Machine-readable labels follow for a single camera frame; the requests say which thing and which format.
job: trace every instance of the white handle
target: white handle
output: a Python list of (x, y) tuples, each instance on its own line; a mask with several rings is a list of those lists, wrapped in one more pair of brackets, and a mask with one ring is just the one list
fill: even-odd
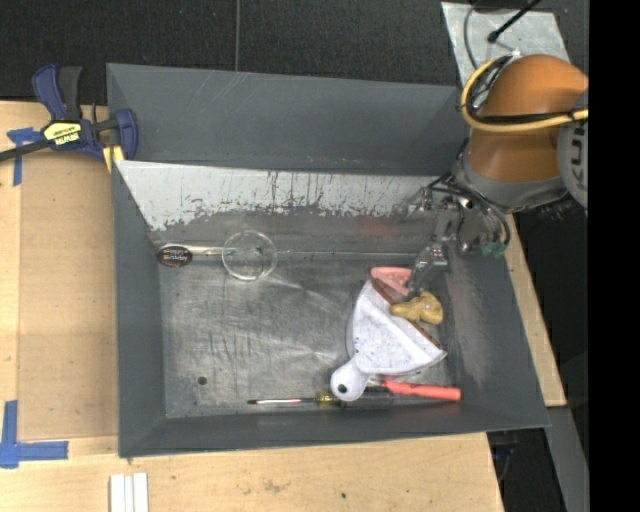
[(331, 391), (340, 400), (353, 402), (360, 398), (371, 375), (355, 364), (355, 357), (331, 375)]

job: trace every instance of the wooden table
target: wooden table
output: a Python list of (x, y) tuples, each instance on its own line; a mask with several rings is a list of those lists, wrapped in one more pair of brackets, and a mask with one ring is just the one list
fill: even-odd
[[(0, 151), (48, 120), (0, 102)], [(68, 460), (0, 470), (0, 510), (108, 510), (109, 476), (136, 472), (152, 512), (503, 510), (484, 434), (120, 459), (108, 171), (49, 150), (24, 158), (18, 187), (13, 168), (0, 163), (0, 401), (18, 399), (19, 440), (70, 443)], [(506, 256), (545, 403), (566, 405), (517, 236)]]

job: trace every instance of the gray bin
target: gray bin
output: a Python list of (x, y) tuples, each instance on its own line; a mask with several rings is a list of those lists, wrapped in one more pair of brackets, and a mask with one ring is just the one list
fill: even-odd
[[(452, 254), (432, 290), (448, 356), (410, 380), (459, 403), (387, 410), (249, 399), (313, 396), (348, 359), (368, 270), (408, 266), (427, 221), (399, 206), (454, 161), (452, 87), (110, 65), (135, 161), (113, 171), (120, 454), (374, 441), (548, 424), (504, 259)], [(167, 242), (221, 246), (255, 229), (279, 261), (253, 282), (217, 256), (167, 268)]]

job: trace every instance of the white dustpan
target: white dustpan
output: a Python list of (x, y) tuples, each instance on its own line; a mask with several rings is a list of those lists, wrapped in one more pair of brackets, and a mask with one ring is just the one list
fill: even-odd
[(391, 315), (389, 308), (367, 281), (347, 328), (351, 360), (331, 376), (331, 391), (345, 402), (357, 400), (374, 375), (406, 375), (436, 364), (447, 355), (411, 322)]

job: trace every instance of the pink object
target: pink object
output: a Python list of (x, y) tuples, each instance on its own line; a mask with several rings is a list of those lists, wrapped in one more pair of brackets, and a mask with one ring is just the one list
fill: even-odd
[(371, 269), (371, 277), (382, 281), (402, 295), (409, 295), (409, 289), (405, 286), (411, 277), (411, 270), (402, 267), (374, 267)]
[(406, 382), (395, 382), (392, 380), (382, 381), (382, 386), (396, 395), (413, 395), (423, 398), (437, 398), (440, 400), (460, 400), (462, 398), (462, 391), (454, 387), (408, 384)]

